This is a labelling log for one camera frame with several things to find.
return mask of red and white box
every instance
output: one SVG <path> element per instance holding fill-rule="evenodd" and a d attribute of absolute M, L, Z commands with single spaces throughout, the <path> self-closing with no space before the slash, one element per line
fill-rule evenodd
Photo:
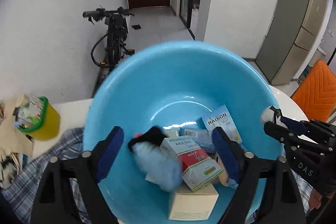
<path fill-rule="evenodd" d="M 160 146 L 163 153 L 182 162 L 182 179 L 195 192 L 218 177 L 223 169 L 191 137 L 165 138 Z"/>

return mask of refrigerator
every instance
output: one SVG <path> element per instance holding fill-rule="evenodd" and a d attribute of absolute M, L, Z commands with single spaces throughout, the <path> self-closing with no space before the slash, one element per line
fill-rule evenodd
<path fill-rule="evenodd" d="M 289 83 L 314 44 L 328 0 L 278 0 L 256 58 L 272 85 Z"/>

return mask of bicycle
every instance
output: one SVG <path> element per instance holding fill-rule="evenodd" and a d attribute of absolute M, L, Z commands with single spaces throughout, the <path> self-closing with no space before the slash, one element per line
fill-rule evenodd
<path fill-rule="evenodd" d="M 122 7 L 119 7 L 117 10 L 112 11 L 106 11 L 104 8 L 98 8 L 95 11 L 87 11 L 83 13 L 83 17 L 88 18 L 88 20 L 92 24 L 94 24 L 92 19 L 98 22 L 105 18 L 105 24 L 109 26 L 106 34 L 97 41 L 97 43 L 93 46 L 91 50 L 91 59 L 93 63 L 102 69 L 108 69 L 109 73 L 116 67 L 121 58 L 124 58 L 125 55 L 133 55 L 135 53 L 135 50 L 126 49 L 125 43 L 125 40 L 127 39 L 128 29 L 124 16 L 129 15 L 134 16 L 129 12 L 128 9 L 124 9 Z M 98 46 L 98 44 L 103 41 L 105 37 L 107 37 L 105 48 L 106 57 L 104 61 L 98 63 L 93 56 L 93 52 L 95 51 L 95 48 Z M 98 76 L 98 80 L 96 82 L 93 94 L 95 94 L 95 91 L 105 77 L 106 75 L 104 75 L 103 78 Z"/>

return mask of black sock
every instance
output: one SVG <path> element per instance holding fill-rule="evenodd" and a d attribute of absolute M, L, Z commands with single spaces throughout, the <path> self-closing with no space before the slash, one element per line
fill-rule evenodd
<path fill-rule="evenodd" d="M 131 139 L 128 142 L 128 149 L 133 152 L 132 146 L 141 142 L 149 142 L 156 146 L 160 146 L 164 138 L 168 138 L 168 136 L 163 134 L 160 128 L 152 127 L 140 137 Z"/>

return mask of hallway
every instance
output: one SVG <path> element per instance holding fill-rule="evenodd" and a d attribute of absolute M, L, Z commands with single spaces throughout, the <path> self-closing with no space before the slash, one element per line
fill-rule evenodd
<path fill-rule="evenodd" d="M 139 24 L 141 29 L 128 28 L 127 48 L 138 52 L 146 47 L 167 41 L 193 41 L 181 19 L 170 7 L 137 8 L 130 11 L 131 26 Z"/>

